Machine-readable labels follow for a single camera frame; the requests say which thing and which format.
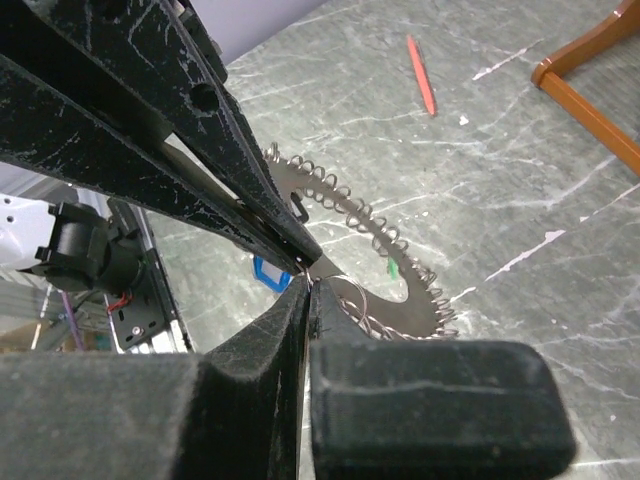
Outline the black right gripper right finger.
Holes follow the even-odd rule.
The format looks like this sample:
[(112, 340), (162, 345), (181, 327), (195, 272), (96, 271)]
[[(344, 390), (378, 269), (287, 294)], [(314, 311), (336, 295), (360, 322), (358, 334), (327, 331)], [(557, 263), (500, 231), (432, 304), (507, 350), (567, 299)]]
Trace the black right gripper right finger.
[(494, 340), (369, 338), (311, 290), (310, 419), (319, 479), (552, 479), (576, 440), (548, 364)]

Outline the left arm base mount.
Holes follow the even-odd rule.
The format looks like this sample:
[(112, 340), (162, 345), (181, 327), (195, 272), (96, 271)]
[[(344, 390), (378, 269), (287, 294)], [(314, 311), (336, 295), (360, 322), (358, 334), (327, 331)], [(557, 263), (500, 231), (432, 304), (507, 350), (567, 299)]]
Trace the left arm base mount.
[(106, 298), (115, 351), (120, 354), (190, 353), (191, 339), (178, 313), (146, 213), (108, 199), (116, 244), (132, 251), (141, 275), (117, 300)]

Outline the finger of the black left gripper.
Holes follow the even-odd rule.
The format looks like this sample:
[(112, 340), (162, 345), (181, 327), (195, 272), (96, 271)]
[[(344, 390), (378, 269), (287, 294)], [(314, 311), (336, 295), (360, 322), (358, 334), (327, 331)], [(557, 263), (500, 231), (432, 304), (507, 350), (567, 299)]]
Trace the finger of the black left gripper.
[(138, 145), (175, 134), (216, 177), (198, 188), (206, 228), (276, 265), (311, 265), (322, 250), (281, 197), (208, 37), (193, 37), (169, 1), (47, 1), (44, 20), (69, 44), (83, 107)]
[(305, 254), (208, 200), (155, 154), (8, 57), (1, 59), (1, 160), (215, 233), (295, 273)]

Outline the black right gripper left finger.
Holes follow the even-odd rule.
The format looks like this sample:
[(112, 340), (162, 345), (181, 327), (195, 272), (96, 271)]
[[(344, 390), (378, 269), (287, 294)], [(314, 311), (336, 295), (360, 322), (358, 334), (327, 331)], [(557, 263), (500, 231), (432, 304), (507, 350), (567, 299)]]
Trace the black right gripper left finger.
[(5, 479), (294, 479), (310, 293), (206, 354), (1, 358)]

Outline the grey keyring disc with rings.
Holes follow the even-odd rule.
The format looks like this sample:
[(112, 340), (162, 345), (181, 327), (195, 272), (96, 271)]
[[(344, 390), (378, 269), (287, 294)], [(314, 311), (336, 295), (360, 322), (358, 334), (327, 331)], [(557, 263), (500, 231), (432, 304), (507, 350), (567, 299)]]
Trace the grey keyring disc with rings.
[(402, 299), (372, 292), (362, 280), (347, 274), (328, 254), (309, 268), (313, 279), (326, 279), (338, 304), (367, 335), (379, 340), (444, 340), (459, 336), (450, 300), (436, 286), (437, 274), (409, 252), (400, 229), (323, 166), (300, 155), (285, 157), (277, 143), (264, 158), (283, 197), (297, 192), (304, 207), (316, 206), (340, 219), (356, 248), (352, 257), (366, 274), (387, 269), (387, 258), (398, 265), (396, 279), (405, 291)]

